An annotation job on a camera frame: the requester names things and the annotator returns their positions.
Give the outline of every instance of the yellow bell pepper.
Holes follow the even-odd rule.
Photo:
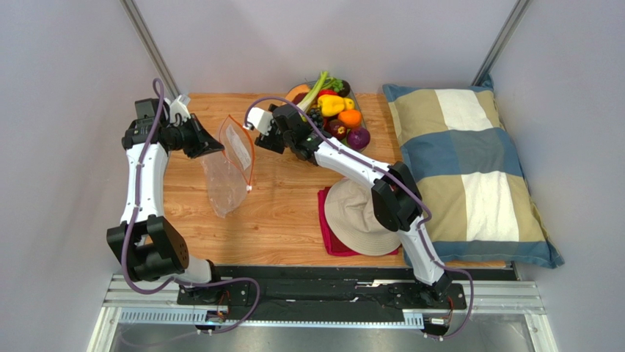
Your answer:
[[[338,95],[322,95],[317,99],[317,107],[321,110],[321,115],[331,117],[342,111],[354,109],[356,104],[350,98],[342,98]]]

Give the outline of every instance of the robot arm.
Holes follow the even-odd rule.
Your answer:
[[[136,204],[140,204],[128,248],[128,275],[134,282],[174,276],[184,282],[204,283],[213,278],[212,263],[191,256],[180,233],[164,217],[163,179],[169,154],[173,150],[183,150],[188,157],[196,158],[224,149],[189,113],[186,109],[188,101],[183,95],[173,102],[167,101],[160,117],[155,116],[157,99],[135,102],[137,119],[122,138],[130,170],[128,196],[120,225],[108,229],[106,240],[121,263],[128,223]],[[158,129],[153,140],[148,141],[154,119],[158,119]],[[150,145],[137,185],[136,165],[145,143]],[[140,187],[140,199],[135,199],[137,186]],[[148,236],[152,243],[146,244]]]
[[[340,144],[340,141],[334,137],[330,139],[330,142],[334,145]],[[405,174],[408,172],[407,175],[402,176],[407,176],[409,178],[402,177],[401,181],[412,181],[412,183],[414,183],[410,171],[406,165],[402,163],[391,166],[386,163],[375,161],[355,151],[350,151],[350,153],[355,154],[358,158],[364,159],[368,163],[376,165],[381,169],[397,171],[398,174]],[[392,188],[388,187],[390,180],[385,180],[380,172],[363,166],[361,163],[356,162],[354,159],[349,158],[345,154],[337,153],[337,151],[330,147],[326,142],[321,143],[319,148],[315,151],[315,160],[317,161],[317,165],[334,170],[343,176],[346,176],[350,180],[358,182],[361,186],[371,189],[373,194],[373,206],[376,211],[376,218],[378,221],[380,221],[380,223],[387,229],[389,227],[393,229],[400,227],[400,219],[395,218],[390,211],[381,210],[385,208],[391,209],[393,200],[396,199],[396,197],[392,194]],[[407,230],[397,228],[395,231],[397,236],[399,236],[404,251],[406,251],[408,258],[410,258],[412,268],[414,270],[414,277],[424,284],[432,286],[440,279],[444,271],[432,262],[432,259],[428,256],[427,252],[425,252],[425,248],[423,248],[423,245],[420,242],[419,233],[417,231],[417,223],[421,219],[423,219],[423,216],[418,215],[417,218],[409,225]],[[421,230],[426,233],[425,226],[421,225]],[[426,243],[430,246],[430,252],[435,256],[435,260],[440,261],[434,251],[432,242],[428,237],[426,237],[426,240]]]
[[[289,147],[301,160],[339,172],[361,186],[371,189],[376,219],[382,226],[399,236],[404,251],[412,262],[414,277],[430,286],[435,297],[442,296],[451,279],[434,263],[435,260],[440,262],[440,259],[429,237],[424,236],[425,244],[434,258],[430,258],[421,241],[417,229],[417,224],[423,219],[421,207],[389,177],[374,169],[388,171],[420,198],[408,167],[401,162],[394,165],[381,163],[351,149],[349,150],[351,156],[337,151],[328,142],[342,146],[338,140],[325,135],[328,139],[328,142],[325,142],[289,105],[272,106],[270,111],[253,108],[248,115],[248,122],[260,131],[255,144],[277,153],[283,153],[284,149]],[[426,234],[425,227],[421,226],[421,231]]]

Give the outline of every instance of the white wall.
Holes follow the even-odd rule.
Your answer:
[[[184,92],[286,92],[319,70],[357,92],[463,87],[515,0],[137,0]]]
[[[0,33],[0,350],[85,351],[156,71],[115,0],[3,3]]]
[[[625,2],[535,0],[493,70],[502,118],[566,264],[524,266],[561,351],[625,345]]]

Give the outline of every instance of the red towel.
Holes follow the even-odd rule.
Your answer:
[[[343,242],[341,242],[337,236],[332,232],[330,226],[328,225],[328,221],[326,220],[326,197],[328,195],[328,191],[330,191],[330,187],[326,187],[325,189],[320,190],[317,193],[317,199],[319,200],[319,224],[321,225],[321,234],[324,237],[324,246],[326,247],[326,251],[330,255],[336,255],[338,257],[350,257],[352,255],[361,255],[358,252],[354,252],[349,249]],[[396,249],[390,252],[387,255],[397,255],[399,254],[399,250]]]

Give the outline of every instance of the plastic bag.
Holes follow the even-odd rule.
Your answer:
[[[222,122],[217,140],[225,149],[201,157],[208,198],[217,216],[238,208],[252,190],[254,144],[247,130],[230,115]]]

